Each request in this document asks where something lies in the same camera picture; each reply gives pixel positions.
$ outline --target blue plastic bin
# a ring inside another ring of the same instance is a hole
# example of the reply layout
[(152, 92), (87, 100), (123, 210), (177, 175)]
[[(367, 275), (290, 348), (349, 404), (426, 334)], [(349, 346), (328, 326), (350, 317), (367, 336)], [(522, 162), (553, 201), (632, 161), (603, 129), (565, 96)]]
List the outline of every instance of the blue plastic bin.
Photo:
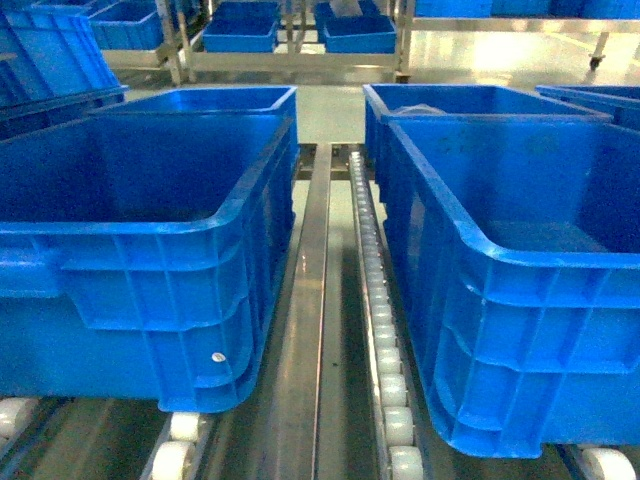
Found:
[(328, 53), (394, 53), (396, 27), (389, 17), (342, 17), (327, 20)]
[(438, 433), (481, 457), (640, 444), (640, 132), (390, 128), (385, 230)]
[(41, 0), (31, 5), (31, 9), (62, 15), (92, 15), (113, 5), (111, 0)]
[(213, 13), (216, 18), (244, 19), (271, 18), (280, 19), (280, 4), (278, 2), (222, 2)]
[(215, 17), (202, 35), (207, 52), (271, 53), (280, 21), (269, 17)]
[(640, 130), (640, 87), (541, 85), (536, 90), (545, 97), (607, 113), (616, 125)]
[(34, 0), (2, 0), (0, 10), (22, 10), (29, 8)]
[(553, 0), (493, 0), (491, 15), (536, 16), (549, 15)]
[(84, 17), (0, 11), (0, 107), (120, 84)]
[(492, 0), (416, 0), (416, 17), (486, 18)]
[(386, 201), (389, 160), (384, 146), (389, 142), (389, 120), (397, 117), (507, 116), (510, 121), (536, 118), (539, 121), (608, 122), (609, 115), (568, 105), (535, 94), (505, 87), (480, 85), (365, 85), (365, 145), (374, 160), (380, 200)]
[[(358, 2), (362, 15), (367, 17), (380, 15), (378, 6), (372, 0), (362, 0)], [(316, 21), (316, 30), (318, 31), (318, 42), (324, 43), (326, 41), (324, 36), (324, 26), (327, 20), (332, 20), (336, 17), (331, 4), (329, 2), (316, 3), (313, 9), (313, 15)]]
[(118, 2), (94, 14), (91, 27), (102, 50), (153, 50), (163, 42), (153, 3)]
[(0, 394), (251, 393), (293, 225), (291, 120), (100, 117), (0, 142)]
[(586, 0), (584, 18), (637, 19), (640, 0)]
[(92, 109), (124, 102), (127, 90), (115, 87), (0, 109), (0, 140), (77, 120)]
[(296, 114), (296, 87), (233, 87), (172, 90), (153, 97), (91, 112), (93, 115), (211, 115), (273, 114), (291, 118), (289, 157), (296, 167), (300, 152)]

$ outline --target cart wheel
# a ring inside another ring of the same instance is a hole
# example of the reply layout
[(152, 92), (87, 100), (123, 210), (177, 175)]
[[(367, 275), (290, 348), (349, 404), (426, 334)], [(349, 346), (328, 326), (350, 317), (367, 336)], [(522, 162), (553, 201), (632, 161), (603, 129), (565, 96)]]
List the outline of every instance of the cart wheel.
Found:
[(29, 421), (38, 405), (35, 398), (5, 398), (0, 401), (0, 436), (13, 437)]
[(197, 442), (200, 437), (201, 417), (199, 413), (176, 412), (171, 415), (171, 440)]
[(406, 407), (407, 384), (399, 373), (380, 375), (380, 396), (383, 407)]
[(393, 480), (422, 480), (422, 457), (416, 447), (391, 447), (391, 471)]
[(408, 407), (387, 407), (384, 409), (387, 445), (403, 447), (413, 445), (413, 415)]
[(164, 442), (153, 459), (152, 480), (184, 480), (194, 453), (191, 442)]
[(636, 480), (629, 459), (613, 448), (587, 448), (582, 457), (596, 480)]
[(595, 72), (601, 63), (602, 63), (602, 58), (592, 57), (591, 61), (589, 62), (589, 68), (591, 69), (592, 72)]

